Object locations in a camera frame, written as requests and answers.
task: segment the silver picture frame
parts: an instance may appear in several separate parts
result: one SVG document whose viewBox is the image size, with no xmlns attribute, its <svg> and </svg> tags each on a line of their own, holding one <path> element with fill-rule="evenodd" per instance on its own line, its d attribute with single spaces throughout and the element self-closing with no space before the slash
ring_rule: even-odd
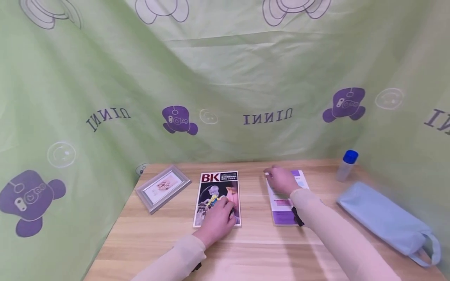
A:
<svg viewBox="0 0 450 281">
<path fill-rule="evenodd" d="M 191 180 L 175 165 L 171 165 L 135 191 L 149 213 L 154 214 L 190 184 Z"/>
</svg>

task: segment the table surface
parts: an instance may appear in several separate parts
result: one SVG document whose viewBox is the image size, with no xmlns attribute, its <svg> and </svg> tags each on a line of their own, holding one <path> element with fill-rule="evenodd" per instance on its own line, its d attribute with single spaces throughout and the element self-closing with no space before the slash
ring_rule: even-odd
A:
<svg viewBox="0 0 450 281">
<path fill-rule="evenodd" d="M 242 227 L 208 249 L 201 269 L 186 280 L 348 280 L 310 229 L 274 226 L 262 172 L 272 164 L 274 162 L 177 164 L 192 183 L 153 215 L 132 192 L 85 281 L 129 281 L 178 239 L 194 231 L 192 222 L 200 174 L 232 170 L 239 171 Z M 360 167 L 354 168 L 347 182 L 339 183 L 334 179 L 336 160 L 279 161 L 276 164 L 290 170 L 303 170 L 310 190 L 362 232 L 402 280 L 446 280 L 436 267 L 422 268 L 390 248 L 336 204 L 338 196 L 357 180 L 375 185 Z M 168 166 L 148 166 L 136 187 Z"/>
</svg>

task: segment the fabric pouch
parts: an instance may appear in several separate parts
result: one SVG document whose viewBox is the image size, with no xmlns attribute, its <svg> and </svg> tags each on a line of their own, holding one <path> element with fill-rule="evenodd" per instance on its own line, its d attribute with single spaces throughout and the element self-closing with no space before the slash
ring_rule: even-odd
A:
<svg viewBox="0 0 450 281">
<path fill-rule="evenodd" d="M 431 228 L 368 185 L 356 182 L 338 198 L 337 203 L 371 232 L 418 265 L 430 267 L 440 262 L 441 245 Z M 426 238 L 432 242 L 431 264 L 417 255 Z"/>
</svg>

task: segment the green curtain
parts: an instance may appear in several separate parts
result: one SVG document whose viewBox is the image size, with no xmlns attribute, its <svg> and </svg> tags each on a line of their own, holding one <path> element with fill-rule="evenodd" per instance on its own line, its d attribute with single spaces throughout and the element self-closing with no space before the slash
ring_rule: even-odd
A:
<svg viewBox="0 0 450 281">
<path fill-rule="evenodd" d="M 148 163 L 354 147 L 435 229 L 448 270 L 447 1 L 15 0 L 0 11 L 1 280 L 81 280 Z"/>
</svg>

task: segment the magazine cover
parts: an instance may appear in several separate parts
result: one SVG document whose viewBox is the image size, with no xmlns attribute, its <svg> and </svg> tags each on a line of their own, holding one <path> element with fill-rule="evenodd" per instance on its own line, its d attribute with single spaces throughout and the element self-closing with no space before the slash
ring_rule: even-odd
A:
<svg viewBox="0 0 450 281">
<path fill-rule="evenodd" d="M 306 178 L 301 170 L 291 171 L 294 175 L 297 184 L 301 188 L 309 189 Z M 278 193 L 270 187 L 269 182 L 266 180 L 267 191 L 269 192 L 270 208 L 272 209 L 272 217 L 274 224 L 277 226 L 297 225 L 294 219 L 294 213 L 292 207 L 294 204 L 291 199 L 284 194 Z"/>
<path fill-rule="evenodd" d="M 227 197 L 234 202 L 236 227 L 241 226 L 241 202 L 239 198 L 239 176 L 237 171 L 202 173 L 198 187 L 193 227 L 202 225 L 205 215 L 220 199 Z"/>
</svg>

